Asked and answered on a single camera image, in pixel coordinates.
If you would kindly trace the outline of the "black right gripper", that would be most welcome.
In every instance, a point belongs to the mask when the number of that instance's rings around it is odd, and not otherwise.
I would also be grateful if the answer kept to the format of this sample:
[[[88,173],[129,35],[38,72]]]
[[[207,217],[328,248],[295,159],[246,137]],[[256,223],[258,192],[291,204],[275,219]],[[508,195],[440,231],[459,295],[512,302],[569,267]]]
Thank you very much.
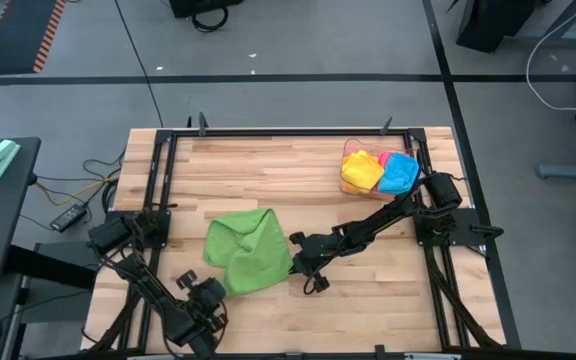
[[[289,241],[301,247],[292,258],[293,265],[290,274],[302,274],[306,277],[303,286],[304,294],[322,292],[330,283],[321,270],[339,254],[339,244],[342,241],[342,232],[333,229],[331,234],[311,234],[306,236],[303,232],[296,232],[289,236]]]

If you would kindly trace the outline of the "green microfiber towel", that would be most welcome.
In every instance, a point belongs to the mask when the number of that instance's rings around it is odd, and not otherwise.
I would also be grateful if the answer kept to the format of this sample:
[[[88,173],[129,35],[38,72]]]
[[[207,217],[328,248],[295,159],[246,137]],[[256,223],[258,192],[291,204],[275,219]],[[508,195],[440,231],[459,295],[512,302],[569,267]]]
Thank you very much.
[[[224,270],[231,296],[272,287],[288,277],[292,257],[276,213],[270,208],[232,212],[211,221],[204,261]]]

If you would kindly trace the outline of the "yellow microfiber towel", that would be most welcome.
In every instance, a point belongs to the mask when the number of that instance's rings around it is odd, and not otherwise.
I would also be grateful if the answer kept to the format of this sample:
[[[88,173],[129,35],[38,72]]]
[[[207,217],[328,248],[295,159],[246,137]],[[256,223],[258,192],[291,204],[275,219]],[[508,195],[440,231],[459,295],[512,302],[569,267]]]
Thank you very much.
[[[359,188],[371,190],[379,182],[384,169],[379,165],[376,156],[360,150],[343,158],[341,168],[342,181]]]

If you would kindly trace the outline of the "blue microfiber towel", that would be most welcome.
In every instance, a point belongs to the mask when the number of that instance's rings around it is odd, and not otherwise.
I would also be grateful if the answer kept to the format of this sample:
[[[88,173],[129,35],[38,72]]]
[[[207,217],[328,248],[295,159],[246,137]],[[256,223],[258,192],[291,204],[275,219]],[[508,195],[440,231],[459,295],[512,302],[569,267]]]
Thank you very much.
[[[405,154],[394,153],[377,185],[377,191],[391,195],[408,192],[418,177],[417,161]]]

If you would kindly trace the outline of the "clear plastic bin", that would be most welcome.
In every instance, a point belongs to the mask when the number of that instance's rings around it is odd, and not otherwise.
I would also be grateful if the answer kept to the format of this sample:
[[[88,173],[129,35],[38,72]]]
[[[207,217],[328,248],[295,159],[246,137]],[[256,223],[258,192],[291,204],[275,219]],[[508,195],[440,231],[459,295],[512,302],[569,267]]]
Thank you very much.
[[[394,147],[394,146],[384,146],[382,144],[376,144],[376,143],[368,143],[365,141],[361,141],[359,139],[356,138],[351,138],[348,139],[345,144],[344,144],[344,148],[343,148],[343,155],[342,155],[342,160],[341,160],[341,166],[340,166],[340,181],[342,182],[342,178],[341,178],[341,168],[342,168],[342,161],[343,158],[351,153],[355,153],[358,152],[360,150],[364,150],[368,153],[370,153],[373,156],[376,156],[380,153],[380,152],[394,152],[394,153],[401,153],[401,154],[405,154],[408,155],[412,158],[414,158],[414,156],[412,155],[412,151],[406,147]],[[371,190],[371,192],[369,194],[366,195],[358,195],[358,196],[365,196],[365,197],[372,197],[372,198],[377,198],[377,199],[381,199],[383,201],[392,201],[394,200],[396,197],[398,196],[403,196],[407,193],[409,193],[415,186],[417,183],[417,179],[415,180],[412,188],[406,192],[406,193],[402,193],[399,195],[391,195],[391,194],[386,194],[386,193],[380,193],[377,191],[377,185],[378,183],[375,185],[375,187]]]

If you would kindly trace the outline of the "black power adapter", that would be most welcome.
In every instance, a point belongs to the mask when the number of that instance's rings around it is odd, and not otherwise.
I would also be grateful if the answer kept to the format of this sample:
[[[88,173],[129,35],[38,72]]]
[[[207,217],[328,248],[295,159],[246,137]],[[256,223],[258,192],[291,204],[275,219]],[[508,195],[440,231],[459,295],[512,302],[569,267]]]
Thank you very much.
[[[59,233],[63,233],[65,230],[81,220],[86,215],[86,213],[87,210],[85,207],[73,204],[66,211],[56,217],[49,224],[49,228]]]

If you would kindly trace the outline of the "black equipment base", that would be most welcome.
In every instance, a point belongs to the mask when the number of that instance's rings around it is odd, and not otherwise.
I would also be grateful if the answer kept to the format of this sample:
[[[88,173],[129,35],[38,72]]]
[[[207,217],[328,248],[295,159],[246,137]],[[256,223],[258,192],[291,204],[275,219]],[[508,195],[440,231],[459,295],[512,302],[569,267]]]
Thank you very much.
[[[187,18],[201,13],[239,5],[244,0],[168,0],[176,18]]]

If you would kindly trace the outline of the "black cabinet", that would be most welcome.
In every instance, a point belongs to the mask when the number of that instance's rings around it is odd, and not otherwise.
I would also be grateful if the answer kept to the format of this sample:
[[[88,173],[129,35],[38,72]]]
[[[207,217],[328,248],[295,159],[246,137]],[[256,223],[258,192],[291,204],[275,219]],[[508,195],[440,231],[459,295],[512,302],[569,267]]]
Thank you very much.
[[[534,9],[535,0],[465,0],[456,44],[492,53],[519,32]]]

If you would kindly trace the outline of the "black orange-striped floor mat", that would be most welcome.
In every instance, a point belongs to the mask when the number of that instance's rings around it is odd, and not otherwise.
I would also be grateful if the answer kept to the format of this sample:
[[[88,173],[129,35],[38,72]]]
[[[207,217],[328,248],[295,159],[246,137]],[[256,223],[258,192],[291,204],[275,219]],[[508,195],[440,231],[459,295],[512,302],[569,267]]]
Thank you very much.
[[[5,0],[0,13],[0,75],[40,73],[66,0]]]

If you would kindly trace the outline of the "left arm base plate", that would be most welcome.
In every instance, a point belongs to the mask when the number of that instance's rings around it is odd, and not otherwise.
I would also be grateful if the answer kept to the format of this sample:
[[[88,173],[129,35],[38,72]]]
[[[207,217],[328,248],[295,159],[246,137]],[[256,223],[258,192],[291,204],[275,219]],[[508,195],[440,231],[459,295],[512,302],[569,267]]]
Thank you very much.
[[[168,243],[170,220],[169,211],[111,211],[103,224],[88,231],[88,236],[101,253],[132,242],[140,249],[161,249]]]

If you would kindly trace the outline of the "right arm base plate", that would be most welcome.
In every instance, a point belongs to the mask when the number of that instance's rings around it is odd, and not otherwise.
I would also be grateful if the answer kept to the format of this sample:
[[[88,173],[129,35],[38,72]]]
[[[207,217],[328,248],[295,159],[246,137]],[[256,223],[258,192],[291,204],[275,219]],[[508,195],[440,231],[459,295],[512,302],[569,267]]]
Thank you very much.
[[[415,215],[413,223],[417,240],[425,247],[484,245],[504,233],[502,228],[481,224],[471,208],[458,208],[438,218]]]

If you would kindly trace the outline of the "grey metal desk frame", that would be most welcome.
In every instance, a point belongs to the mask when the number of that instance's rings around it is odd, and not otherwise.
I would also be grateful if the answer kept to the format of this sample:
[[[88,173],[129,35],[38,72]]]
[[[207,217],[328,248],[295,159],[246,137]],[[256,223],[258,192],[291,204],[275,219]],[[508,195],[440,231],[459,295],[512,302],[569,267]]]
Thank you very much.
[[[13,315],[2,360],[17,360],[26,327],[32,323],[82,322],[87,318],[95,258],[83,242],[13,245],[5,273],[14,277]]]

